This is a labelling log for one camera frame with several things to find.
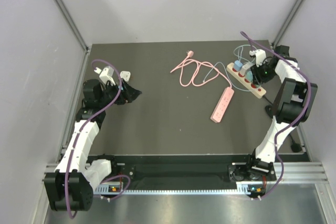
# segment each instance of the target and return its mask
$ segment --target white panel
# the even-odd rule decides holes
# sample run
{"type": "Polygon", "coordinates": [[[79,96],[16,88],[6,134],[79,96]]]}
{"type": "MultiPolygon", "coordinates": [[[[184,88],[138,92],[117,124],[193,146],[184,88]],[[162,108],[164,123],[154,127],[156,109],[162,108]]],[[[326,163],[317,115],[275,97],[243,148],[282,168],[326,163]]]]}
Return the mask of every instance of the white panel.
{"type": "Polygon", "coordinates": [[[273,40],[295,0],[64,0],[87,44],[273,40]]]}
{"type": "Polygon", "coordinates": [[[311,115],[303,124],[311,154],[322,161],[336,195],[336,2],[306,0],[281,44],[318,85],[311,115]]]}
{"type": "Polygon", "coordinates": [[[83,51],[53,0],[0,0],[1,223],[28,223],[83,51]]]}

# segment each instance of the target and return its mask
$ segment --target metal corner post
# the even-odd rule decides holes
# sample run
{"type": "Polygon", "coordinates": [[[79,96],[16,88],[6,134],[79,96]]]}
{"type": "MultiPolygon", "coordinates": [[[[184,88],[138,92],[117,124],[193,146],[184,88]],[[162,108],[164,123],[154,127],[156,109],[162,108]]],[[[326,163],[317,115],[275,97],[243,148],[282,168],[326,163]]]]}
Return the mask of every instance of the metal corner post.
{"type": "Polygon", "coordinates": [[[71,15],[68,12],[67,8],[65,7],[65,4],[63,3],[63,1],[62,0],[55,0],[55,2],[57,4],[57,7],[59,8],[61,13],[63,14],[64,19],[68,23],[70,29],[72,30],[74,36],[77,38],[80,46],[83,48],[84,51],[88,51],[89,47],[86,45],[82,35],[80,34],[77,26],[75,25],[75,22],[71,18],[71,15]]]}
{"type": "Polygon", "coordinates": [[[295,17],[296,13],[298,12],[300,6],[302,5],[304,0],[296,0],[292,9],[290,10],[285,22],[280,28],[280,31],[278,32],[277,36],[275,37],[274,42],[272,43],[273,46],[277,46],[279,42],[281,41],[282,37],[284,36],[285,32],[287,31],[290,23],[292,22],[293,18],[295,17]]]}
{"type": "Polygon", "coordinates": [[[330,184],[315,184],[327,224],[336,223],[336,202],[330,184]]]}
{"type": "Polygon", "coordinates": [[[59,161],[61,154],[62,154],[62,150],[67,148],[67,141],[69,141],[71,137],[72,127],[75,121],[75,115],[76,115],[76,110],[77,110],[77,103],[79,101],[80,91],[82,89],[83,79],[85,76],[90,53],[91,53],[91,48],[85,51],[81,66],[79,68],[79,73],[76,79],[75,88],[73,89],[73,93],[71,96],[70,107],[67,113],[68,116],[66,119],[64,133],[62,136],[61,145],[59,147],[59,152],[58,152],[56,161],[59,161]]]}

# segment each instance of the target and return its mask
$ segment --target power plug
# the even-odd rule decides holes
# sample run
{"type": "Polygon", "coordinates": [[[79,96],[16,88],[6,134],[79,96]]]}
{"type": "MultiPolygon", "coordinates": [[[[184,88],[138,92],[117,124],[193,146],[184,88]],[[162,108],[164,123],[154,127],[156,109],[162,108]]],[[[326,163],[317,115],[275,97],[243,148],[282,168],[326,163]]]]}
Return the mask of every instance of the power plug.
{"type": "Polygon", "coordinates": [[[121,71],[120,72],[120,78],[124,79],[125,82],[129,82],[130,78],[131,78],[131,72],[128,71],[121,71]]]}

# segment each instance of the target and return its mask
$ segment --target black table surface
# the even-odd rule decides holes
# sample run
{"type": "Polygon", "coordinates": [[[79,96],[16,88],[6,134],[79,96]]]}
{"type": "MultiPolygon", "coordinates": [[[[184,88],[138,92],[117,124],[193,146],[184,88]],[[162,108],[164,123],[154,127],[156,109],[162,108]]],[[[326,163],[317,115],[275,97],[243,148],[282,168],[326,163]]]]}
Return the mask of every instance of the black table surface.
{"type": "MultiPolygon", "coordinates": [[[[268,104],[265,99],[235,90],[222,121],[214,123],[210,116],[228,86],[227,81],[219,76],[201,87],[182,87],[180,70],[170,73],[185,58],[188,50],[195,52],[194,59],[213,64],[221,61],[228,65],[237,59],[233,50],[242,44],[246,41],[93,45],[85,80],[99,78],[90,63],[94,59],[103,59],[119,71],[130,71],[129,84],[141,90],[142,94],[133,103],[108,108],[90,154],[251,153],[262,142],[271,125],[271,119],[264,110],[268,104]]],[[[243,52],[245,58],[249,57],[248,50],[246,47],[243,52]]],[[[184,68],[183,83],[189,82],[195,68],[196,64],[184,68]]],[[[201,67],[195,82],[201,83],[209,70],[201,67]]],[[[244,88],[233,77],[231,79],[238,87],[244,88]]],[[[273,101],[280,80],[274,77],[262,86],[267,90],[267,98],[273,101]]],[[[299,142],[297,132],[292,135],[299,142]]],[[[280,152],[291,153],[289,140],[285,141],[280,152]]]]}

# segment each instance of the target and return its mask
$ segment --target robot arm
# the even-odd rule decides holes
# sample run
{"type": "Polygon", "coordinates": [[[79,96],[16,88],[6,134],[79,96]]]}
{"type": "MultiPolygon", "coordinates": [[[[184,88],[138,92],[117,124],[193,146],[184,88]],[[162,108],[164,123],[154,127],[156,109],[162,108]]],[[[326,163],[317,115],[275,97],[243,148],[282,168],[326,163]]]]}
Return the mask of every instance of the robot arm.
{"type": "MultiPolygon", "coordinates": [[[[275,49],[275,52],[282,55],[292,66],[276,57],[272,57],[268,61],[265,52],[260,52],[260,49],[250,52],[250,55],[255,56],[259,63],[262,61],[261,65],[255,64],[251,67],[254,84],[266,83],[278,75],[281,87],[272,105],[273,118],[270,129],[262,143],[248,156],[246,165],[231,167],[230,178],[233,181],[259,180],[261,176],[268,176],[268,180],[276,180],[274,175],[271,176],[274,174],[273,163],[276,159],[275,135],[299,116],[307,100],[307,82],[296,72],[298,63],[296,59],[289,57],[288,51],[289,47],[286,46],[275,49]]],[[[308,118],[317,92],[316,84],[311,83],[310,86],[311,97],[305,114],[295,125],[278,135],[277,150],[280,149],[288,134],[300,122],[304,122],[308,118]]]]}
{"type": "MultiPolygon", "coordinates": [[[[294,67],[298,67],[297,62],[291,60],[289,60],[289,62],[294,67]]],[[[272,108],[273,119],[271,127],[263,142],[256,148],[256,158],[266,163],[275,161],[275,135],[277,132],[287,127],[298,116],[303,107],[302,98],[306,95],[304,89],[306,80],[283,60],[278,61],[275,73],[279,76],[282,85],[272,108]]],[[[296,126],[290,127],[278,136],[278,149],[280,149],[288,134],[295,128],[296,126]]]]}
{"type": "MultiPolygon", "coordinates": [[[[67,210],[65,197],[67,166],[69,166],[68,192],[72,211],[89,210],[93,201],[93,191],[112,172],[111,162],[107,159],[93,161],[86,169],[93,140],[102,127],[106,113],[102,111],[89,122],[87,120],[111,103],[119,90],[112,78],[113,69],[111,67],[107,66],[103,70],[96,68],[95,72],[99,74],[103,83],[96,79],[84,82],[84,99],[76,114],[75,129],[68,148],[54,172],[45,175],[44,184],[50,207],[55,211],[67,210]]],[[[128,75],[126,78],[128,80],[130,73],[123,73],[128,75]]],[[[129,86],[124,78],[119,85],[121,85],[121,92],[115,101],[117,105],[131,103],[141,94],[141,91],[129,86]]]]}

